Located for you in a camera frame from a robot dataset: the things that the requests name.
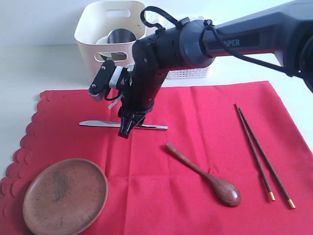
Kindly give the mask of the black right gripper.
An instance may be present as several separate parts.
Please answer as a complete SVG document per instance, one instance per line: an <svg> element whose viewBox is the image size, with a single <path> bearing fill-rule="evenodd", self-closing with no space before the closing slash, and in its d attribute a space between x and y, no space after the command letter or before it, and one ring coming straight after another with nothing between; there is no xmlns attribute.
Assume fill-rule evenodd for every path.
<svg viewBox="0 0 313 235"><path fill-rule="evenodd" d="M157 67L135 63L133 70L117 66L114 70L114 87L121 92L121 118L118 135L127 139L132 130L141 127L152 110L157 94Z"/></svg>

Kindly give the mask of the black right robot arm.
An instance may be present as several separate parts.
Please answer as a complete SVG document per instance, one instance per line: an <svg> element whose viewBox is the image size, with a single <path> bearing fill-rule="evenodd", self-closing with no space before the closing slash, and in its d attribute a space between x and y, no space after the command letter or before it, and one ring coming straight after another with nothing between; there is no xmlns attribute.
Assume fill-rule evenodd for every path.
<svg viewBox="0 0 313 235"><path fill-rule="evenodd" d="M153 35L132 47L134 68L122 86L119 136L127 138L152 110L169 71L205 68L215 58L234 56L301 78L313 87L313 3L293 0L220 25L211 20L180 21L148 6L174 27L155 23Z"/></svg>

